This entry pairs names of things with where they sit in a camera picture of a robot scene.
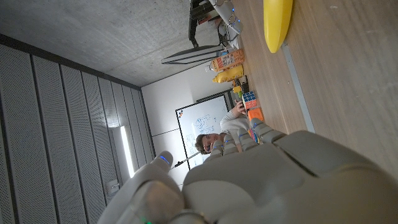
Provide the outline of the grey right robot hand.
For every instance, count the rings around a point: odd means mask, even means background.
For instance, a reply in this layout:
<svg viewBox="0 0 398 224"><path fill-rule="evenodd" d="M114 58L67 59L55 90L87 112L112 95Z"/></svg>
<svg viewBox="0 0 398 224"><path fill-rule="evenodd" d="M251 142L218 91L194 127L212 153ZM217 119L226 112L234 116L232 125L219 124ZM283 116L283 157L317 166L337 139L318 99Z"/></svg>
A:
<svg viewBox="0 0 398 224"><path fill-rule="evenodd" d="M209 0L225 24L237 34L243 31L241 20L235 14L235 8L230 0Z"/></svg>

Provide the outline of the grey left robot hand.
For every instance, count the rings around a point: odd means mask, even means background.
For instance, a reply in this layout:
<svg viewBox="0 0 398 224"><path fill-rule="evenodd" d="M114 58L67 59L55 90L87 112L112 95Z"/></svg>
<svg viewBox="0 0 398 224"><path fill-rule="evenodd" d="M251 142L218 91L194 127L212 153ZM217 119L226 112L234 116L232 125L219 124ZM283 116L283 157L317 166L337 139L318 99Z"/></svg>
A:
<svg viewBox="0 0 398 224"><path fill-rule="evenodd" d="M160 153L114 196L100 223L396 223L397 180L357 152L309 131L216 141L179 187Z"/></svg>

